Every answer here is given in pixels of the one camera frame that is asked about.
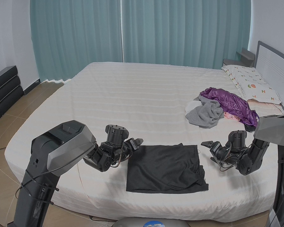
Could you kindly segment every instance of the purple satin garment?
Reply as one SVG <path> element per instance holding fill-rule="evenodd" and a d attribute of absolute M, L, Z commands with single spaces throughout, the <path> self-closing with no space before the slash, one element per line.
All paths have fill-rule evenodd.
<path fill-rule="evenodd" d="M 259 116 L 256 111 L 251 110 L 248 103 L 239 96 L 225 91 L 224 89 L 216 89 L 214 87 L 205 89 L 200 92 L 200 95 L 208 99 L 217 100 L 225 112 L 238 116 L 239 119 L 241 119 L 240 122 L 243 124 L 252 125 L 254 127 L 257 126 L 257 118 L 259 118 Z"/>

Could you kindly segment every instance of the tile floor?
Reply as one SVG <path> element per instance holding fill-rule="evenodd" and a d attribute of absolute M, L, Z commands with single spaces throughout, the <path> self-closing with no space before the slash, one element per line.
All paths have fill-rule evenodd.
<path fill-rule="evenodd" d="M 44 82 L 34 88 L 26 96 L 17 101 L 0 119 L 0 148 L 6 147 L 12 136 L 25 120 L 63 83 Z M 0 224 L 7 225 L 14 217 L 16 208 L 15 191 L 19 181 L 10 170 L 4 150 L 0 150 Z M 212 220 L 188 221 L 191 227 L 264 227 L 268 211 L 234 222 L 220 223 Z M 72 212 L 58 206 L 49 206 L 44 227 L 107 227 L 114 222 L 93 218 L 88 215 Z"/>

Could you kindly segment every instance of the fitted sheet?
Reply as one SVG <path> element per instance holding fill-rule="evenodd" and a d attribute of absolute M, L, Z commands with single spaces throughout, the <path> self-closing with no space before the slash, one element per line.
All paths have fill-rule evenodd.
<path fill-rule="evenodd" d="M 123 217 L 213 219 L 235 221 L 268 210 L 277 179 L 277 147 L 271 144 L 259 170 L 242 176 L 235 168 L 220 172 L 202 141 L 227 142 L 244 125 L 220 119 L 203 129 L 188 123 L 187 103 L 208 87 L 239 95 L 223 70 L 157 64 L 91 63 L 36 109 L 5 150 L 11 170 L 21 182 L 30 159 L 31 140 L 69 120 L 88 126 L 98 142 L 106 141 L 105 126 L 126 127 L 129 137 L 145 145 L 198 145 L 209 190 L 190 194 L 126 192 L 127 161 L 99 172 L 81 160 L 61 176 L 52 201 L 61 207 L 110 219 Z M 249 102 L 259 116 L 282 114 L 273 104 Z M 253 140 L 247 133 L 246 144 Z"/>

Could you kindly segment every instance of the curtain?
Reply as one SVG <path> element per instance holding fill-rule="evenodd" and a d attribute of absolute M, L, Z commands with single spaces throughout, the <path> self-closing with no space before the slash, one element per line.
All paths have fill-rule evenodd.
<path fill-rule="evenodd" d="M 220 69 L 248 47 L 251 0 L 122 0 L 124 62 Z"/>
<path fill-rule="evenodd" d="M 30 23 L 41 81 L 123 61 L 120 0 L 30 0 Z"/>

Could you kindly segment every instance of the blue sticker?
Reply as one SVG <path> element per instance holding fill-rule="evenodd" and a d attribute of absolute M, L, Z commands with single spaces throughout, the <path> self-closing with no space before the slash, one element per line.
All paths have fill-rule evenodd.
<path fill-rule="evenodd" d="M 161 223 L 160 221 L 149 221 L 146 224 L 144 224 L 143 227 L 165 227 L 165 225 L 163 223 Z"/>

